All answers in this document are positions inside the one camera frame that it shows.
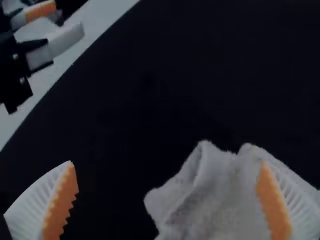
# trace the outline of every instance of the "black table surface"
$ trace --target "black table surface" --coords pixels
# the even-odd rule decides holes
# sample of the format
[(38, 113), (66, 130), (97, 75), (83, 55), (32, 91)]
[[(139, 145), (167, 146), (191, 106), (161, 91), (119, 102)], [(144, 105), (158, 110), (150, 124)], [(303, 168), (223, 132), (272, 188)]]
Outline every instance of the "black table surface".
[(140, 1), (0, 153), (2, 211), (72, 160), (80, 193), (61, 239), (153, 239), (144, 196), (202, 139), (256, 144), (320, 187), (319, 12), (308, 0)]

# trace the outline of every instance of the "crumpled towel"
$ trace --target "crumpled towel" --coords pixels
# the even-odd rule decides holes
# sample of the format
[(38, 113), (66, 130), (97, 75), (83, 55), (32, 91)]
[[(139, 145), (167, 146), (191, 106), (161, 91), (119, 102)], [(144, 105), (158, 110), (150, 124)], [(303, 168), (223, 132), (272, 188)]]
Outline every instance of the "crumpled towel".
[[(320, 192), (265, 150), (246, 143), (236, 155), (202, 141), (180, 172), (144, 199), (159, 230), (156, 240), (273, 240), (256, 193), (262, 161), (290, 178), (320, 210)], [(307, 230), (308, 238), (319, 239), (318, 229)]]

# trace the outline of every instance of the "white towel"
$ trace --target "white towel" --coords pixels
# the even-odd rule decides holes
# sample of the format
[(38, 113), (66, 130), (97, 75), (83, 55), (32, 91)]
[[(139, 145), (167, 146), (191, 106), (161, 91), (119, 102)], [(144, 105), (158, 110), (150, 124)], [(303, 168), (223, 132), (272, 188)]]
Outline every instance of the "white towel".
[(235, 155), (202, 141), (177, 175), (145, 197), (156, 240), (272, 240), (256, 193), (262, 160), (319, 207), (319, 192), (265, 150), (245, 144)]

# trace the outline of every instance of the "metal screw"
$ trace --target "metal screw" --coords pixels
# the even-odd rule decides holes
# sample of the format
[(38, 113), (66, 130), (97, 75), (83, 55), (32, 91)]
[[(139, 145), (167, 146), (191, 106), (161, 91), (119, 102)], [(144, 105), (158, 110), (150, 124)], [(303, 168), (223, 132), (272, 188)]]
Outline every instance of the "metal screw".
[(19, 79), (19, 81), (20, 81), (21, 84), (24, 84), (24, 83), (25, 83), (25, 78), (24, 78), (24, 77), (21, 77), (21, 78)]
[(19, 56), (18, 56), (18, 54), (16, 54), (16, 53), (12, 55), (13, 60), (17, 60), (18, 57), (19, 57)]

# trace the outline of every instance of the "orange pad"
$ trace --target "orange pad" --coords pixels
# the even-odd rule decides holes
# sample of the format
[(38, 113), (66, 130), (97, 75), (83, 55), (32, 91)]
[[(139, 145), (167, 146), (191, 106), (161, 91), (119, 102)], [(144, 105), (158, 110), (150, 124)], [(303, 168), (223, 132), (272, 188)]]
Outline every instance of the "orange pad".
[(43, 221), (43, 240), (59, 240), (64, 233), (63, 226), (68, 224), (66, 218), (70, 216), (69, 209), (76, 200), (75, 194), (79, 192), (76, 170), (73, 163), (64, 170), (56, 187), (56, 192), (48, 206)]
[(264, 161), (257, 179), (256, 193), (262, 204), (272, 240), (289, 240), (292, 225), (286, 203), (277, 180)]
[(39, 7), (31, 9), (25, 13), (25, 20), (30, 23), (41, 17), (48, 17), (57, 10), (56, 3), (50, 1), (47, 3), (39, 3)]

